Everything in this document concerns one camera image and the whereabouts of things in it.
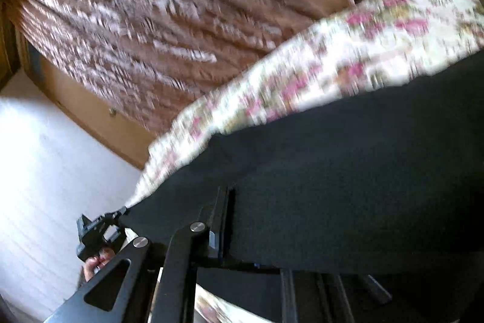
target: black metal frame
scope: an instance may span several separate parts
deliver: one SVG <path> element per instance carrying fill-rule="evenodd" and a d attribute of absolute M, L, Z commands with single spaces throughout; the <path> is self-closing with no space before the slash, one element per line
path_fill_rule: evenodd
<path fill-rule="evenodd" d="M 105 269 L 82 286 L 46 322 L 48 323 L 142 323 L 152 312 L 152 323 L 193 323 L 197 267 L 218 267 L 248 272 L 277 272 L 281 276 L 283 323 L 321 321 L 332 323 L 330 300 L 323 275 L 295 272 L 236 262 L 225 251 L 228 231 L 227 208 L 233 191 L 219 188 L 214 206 L 204 207 L 200 221 L 177 230 L 166 253 L 145 237 L 137 237 L 123 248 Z M 85 260 L 100 246 L 113 246 L 103 232 L 117 225 L 127 212 L 123 207 L 94 221 L 79 218 L 79 258 Z M 124 229 L 112 236 L 119 242 Z M 159 269 L 163 275 L 154 294 Z M 345 323 L 354 323 L 352 310 L 339 275 L 330 275 Z M 361 277 L 381 304 L 391 300 L 371 276 Z"/>

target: black fabric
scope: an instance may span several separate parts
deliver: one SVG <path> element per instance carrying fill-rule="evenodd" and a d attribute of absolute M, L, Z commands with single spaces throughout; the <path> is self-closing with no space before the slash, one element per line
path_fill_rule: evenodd
<path fill-rule="evenodd" d="M 466 309 L 464 315 L 459 323 L 474 323 L 475 321 L 482 321 L 482 310 L 484 309 L 484 286 L 481 286 L 474 299 Z"/>
<path fill-rule="evenodd" d="M 418 274 L 378 276 L 377 279 L 393 295 L 401 295 L 431 322 L 456 321 L 484 290 L 484 259 L 469 256 L 458 265 Z"/>
<path fill-rule="evenodd" d="M 167 245 L 236 184 L 229 253 L 246 262 L 376 273 L 482 259 L 483 58 L 216 135 L 124 224 Z"/>

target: black metal leg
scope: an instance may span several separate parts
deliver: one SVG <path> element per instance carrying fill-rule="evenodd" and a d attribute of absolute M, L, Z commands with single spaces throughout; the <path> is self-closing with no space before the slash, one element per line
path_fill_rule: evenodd
<path fill-rule="evenodd" d="M 318 285 L 319 289 L 319 298 L 321 299 L 321 308 L 323 310 L 325 322 L 333 323 L 328 292 L 326 292 L 326 284 L 324 283 L 323 275 L 316 274 L 316 285 Z"/>
<path fill-rule="evenodd" d="M 177 230 L 171 238 L 158 297 L 154 301 L 152 323 L 193 321 L 197 270 L 190 266 L 190 254 L 194 238 L 206 230 L 207 226 L 203 222 L 194 222 Z"/>
<path fill-rule="evenodd" d="M 391 294 L 371 275 L 358 275 L 358 278 L 379 304 L 385 305 L 392 300 Z"/>
<path fill-rule="evenodd" d="M 331 274 L 330 276 L 336 286 L 339 302 L 341 303 L 341 308 L 343 309 L 343 314 L 345 317 L 345 323 L 355 323 L 352 307 L 349 304 L 348 297 L 346 296 L 345 286 L 343 285 L 341 276 L 338 274 Z"/>
<path fill-rule="evenodd" d="M 292 270 L 281 270 L 282 323 L 298 323 L 294 275 Z"/>

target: round bolt head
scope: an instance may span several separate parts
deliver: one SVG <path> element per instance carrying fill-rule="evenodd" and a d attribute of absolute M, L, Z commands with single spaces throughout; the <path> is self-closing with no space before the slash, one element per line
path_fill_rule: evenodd
<path fill-rule="evenodd" d="M 132 244 L 135 248 L 143 248 L 148 245 L 148 239 L 146 237 L 137 237 L 133 240 Z"/>
<path fill-rule="evenodd" d="M 190 225 L 190 230 L 192 230 L 194 233 L 200 233 L 200 231 L 205 230 L 205 223 L 203 222 L 194 222 Z"/>

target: finger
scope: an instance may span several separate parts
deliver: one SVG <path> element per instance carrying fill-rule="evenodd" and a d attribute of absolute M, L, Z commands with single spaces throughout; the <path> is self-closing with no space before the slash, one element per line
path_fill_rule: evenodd
<path fill-rule="evenodd" d="M 109 260 L 105 260 L 104 262 L 100 263 L 100 264 L 98 265 L 98 267 L 101 269 L 101 268 L 103 268 L 103 267 L 104 267 L 106 264 L 108 264 L 109 262 L 110 262 Z"/>
<path fill-rule="evenodd" d="M 96 257 L 89 258 L 84 264 L 84 278 L 89 281 L 94 276 L 94 268 L 99 264 L 99 259 Z"/>

